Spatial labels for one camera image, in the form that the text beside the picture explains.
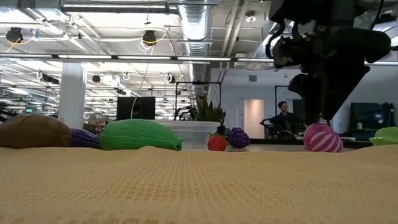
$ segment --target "knit fabric surface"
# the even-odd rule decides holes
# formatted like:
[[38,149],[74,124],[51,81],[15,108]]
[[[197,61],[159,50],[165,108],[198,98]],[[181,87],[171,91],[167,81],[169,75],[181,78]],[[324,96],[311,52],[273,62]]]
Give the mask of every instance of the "knit fabric surface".
[[398,146],[0,149],[0,223],[398,223]]

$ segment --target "potted plant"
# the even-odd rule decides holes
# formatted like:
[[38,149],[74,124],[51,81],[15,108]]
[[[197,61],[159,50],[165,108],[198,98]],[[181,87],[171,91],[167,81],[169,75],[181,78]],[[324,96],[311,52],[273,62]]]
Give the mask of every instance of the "potted plant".
[[203,104],[198,107],[197,111],[198,111],[196,114],[197,121],[219,122],[220,126],[217,127],[217,133],[219,133],[220,135],[224,135],[225,111],[223,111],[221,105],[214,107],[212,101],[210,101],[210,103],[208,104],[207,101],[204,100]]

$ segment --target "pillar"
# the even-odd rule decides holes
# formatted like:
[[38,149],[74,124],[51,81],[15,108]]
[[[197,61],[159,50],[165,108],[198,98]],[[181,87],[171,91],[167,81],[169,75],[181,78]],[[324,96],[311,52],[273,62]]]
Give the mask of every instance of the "pillar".
[[69,128],[83,128],[86,81],[84,63],[63,63],[58,119]]

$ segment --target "green ribbed toy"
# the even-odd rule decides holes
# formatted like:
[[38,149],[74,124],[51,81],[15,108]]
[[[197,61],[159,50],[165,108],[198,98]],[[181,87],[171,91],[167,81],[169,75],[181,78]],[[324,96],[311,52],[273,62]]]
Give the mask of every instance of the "green ribbed toy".
[[182,138],[169,128],[145,119],[112,121],[105,126],[99,144],[105,150],[139,149],[154,146],[181,151]]

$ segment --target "person sitting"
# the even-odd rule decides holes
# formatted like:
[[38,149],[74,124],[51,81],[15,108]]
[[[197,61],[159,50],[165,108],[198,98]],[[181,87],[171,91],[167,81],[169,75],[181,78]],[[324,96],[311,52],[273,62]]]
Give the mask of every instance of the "person sitting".
[[302,122],[301,118],[287,111],[289,106],[286,101],[279,102],[278,107],[280,109],[280,113],[271,118],[269,122],[275,126],[278,133],[281,131],[289,131],[292,134],[298,134],[298,127]]

